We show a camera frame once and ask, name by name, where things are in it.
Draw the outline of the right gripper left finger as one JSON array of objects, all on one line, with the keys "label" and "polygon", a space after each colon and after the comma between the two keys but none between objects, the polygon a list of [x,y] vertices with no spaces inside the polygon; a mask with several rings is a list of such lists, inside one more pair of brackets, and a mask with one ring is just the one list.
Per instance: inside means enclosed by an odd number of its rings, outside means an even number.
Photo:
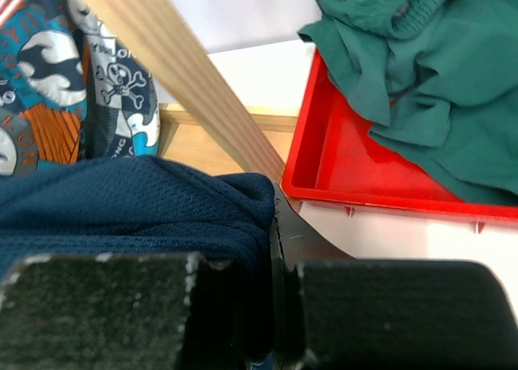
[{"label": "right gripper left finger", "polygon": [[240,369],[227,273],[198,253],[22,258],[1,281],[1,366]]}]

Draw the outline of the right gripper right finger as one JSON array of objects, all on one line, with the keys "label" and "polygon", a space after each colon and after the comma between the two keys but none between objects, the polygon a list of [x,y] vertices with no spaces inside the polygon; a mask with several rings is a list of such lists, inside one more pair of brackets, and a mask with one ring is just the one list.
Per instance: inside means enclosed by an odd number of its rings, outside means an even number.
[{"label": "right gripper right finger", "polygon": [[476,262],[356,259],[275,191],[276,369],[514,369],[517,325]]}]

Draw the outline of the navy blue shorts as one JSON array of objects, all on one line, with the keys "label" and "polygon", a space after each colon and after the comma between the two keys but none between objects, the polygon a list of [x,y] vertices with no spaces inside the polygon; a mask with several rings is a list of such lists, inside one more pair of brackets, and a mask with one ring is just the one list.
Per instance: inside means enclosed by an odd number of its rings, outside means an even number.
[{"label": "navy blue shorts", "polygon": [[37,253],[199,252],[270,267],[274,186],[141,156],[91,159],[1,180],[1,269]]}]

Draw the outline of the blue orange patterned shorts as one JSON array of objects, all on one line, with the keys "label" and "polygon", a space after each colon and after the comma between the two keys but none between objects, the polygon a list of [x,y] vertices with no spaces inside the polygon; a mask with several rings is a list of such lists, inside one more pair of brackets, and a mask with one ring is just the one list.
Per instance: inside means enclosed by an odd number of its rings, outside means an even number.
[{"label": "blue orange patterned shorts", "polygon": [[156,155],[151,75],[81,0],[23,0],[1,23],[1,174]]}]

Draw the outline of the teal green shorts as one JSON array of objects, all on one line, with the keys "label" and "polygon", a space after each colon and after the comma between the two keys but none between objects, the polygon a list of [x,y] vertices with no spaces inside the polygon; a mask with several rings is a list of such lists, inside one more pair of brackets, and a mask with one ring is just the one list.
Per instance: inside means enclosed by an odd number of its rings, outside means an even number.
[{"label": "teal green shorts", "polygon": [[299,30],[369,137],[467,202],[517,203],[517,0],[315,0]]}]

